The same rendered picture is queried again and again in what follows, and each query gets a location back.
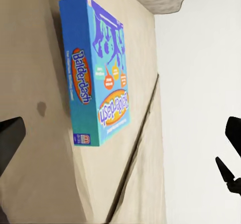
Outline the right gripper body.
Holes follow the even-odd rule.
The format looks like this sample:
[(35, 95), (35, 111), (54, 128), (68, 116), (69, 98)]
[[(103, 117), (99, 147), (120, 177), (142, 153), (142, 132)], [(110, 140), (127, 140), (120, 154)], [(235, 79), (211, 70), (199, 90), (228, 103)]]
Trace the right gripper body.
[(233, 183), (234, 186), (228, 186), (230, 192), (239, 193), (241, 195), (241, 177), (236, 179)]

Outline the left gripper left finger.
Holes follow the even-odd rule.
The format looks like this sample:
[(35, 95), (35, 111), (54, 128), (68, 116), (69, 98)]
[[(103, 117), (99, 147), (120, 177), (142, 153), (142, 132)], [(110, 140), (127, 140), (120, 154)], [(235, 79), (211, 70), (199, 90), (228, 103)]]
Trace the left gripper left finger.
[(0, 123), (0, 177), (26, 136), (22, 117)]

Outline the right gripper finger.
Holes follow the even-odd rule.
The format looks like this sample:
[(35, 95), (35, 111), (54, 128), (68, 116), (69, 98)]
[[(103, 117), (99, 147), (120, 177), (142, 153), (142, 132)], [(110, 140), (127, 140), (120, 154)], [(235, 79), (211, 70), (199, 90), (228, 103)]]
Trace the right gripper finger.
[(235, 178), (233, 173), (228, 169), (228, 167), (223, 163), (223, 161), (219, 157), (216, 157), (216, 162), (223, 176), (224, 181), (227, 182), (227, 186), (234, 186), (232, 184)]

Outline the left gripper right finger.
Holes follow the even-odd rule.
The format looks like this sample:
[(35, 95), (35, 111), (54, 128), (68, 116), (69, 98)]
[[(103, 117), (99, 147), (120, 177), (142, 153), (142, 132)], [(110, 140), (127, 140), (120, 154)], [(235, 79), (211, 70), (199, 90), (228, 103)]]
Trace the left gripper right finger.
[(241, 119), (229, 117), (225, 134), (241, 157)]

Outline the board game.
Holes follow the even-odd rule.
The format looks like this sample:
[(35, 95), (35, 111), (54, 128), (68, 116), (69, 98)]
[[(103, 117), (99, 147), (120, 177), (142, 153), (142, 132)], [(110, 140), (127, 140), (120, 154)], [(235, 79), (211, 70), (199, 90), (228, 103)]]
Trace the board game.
[(99, 147), (130, 124), (124, 29), (93, 0), (60, 0), (73, 139)]

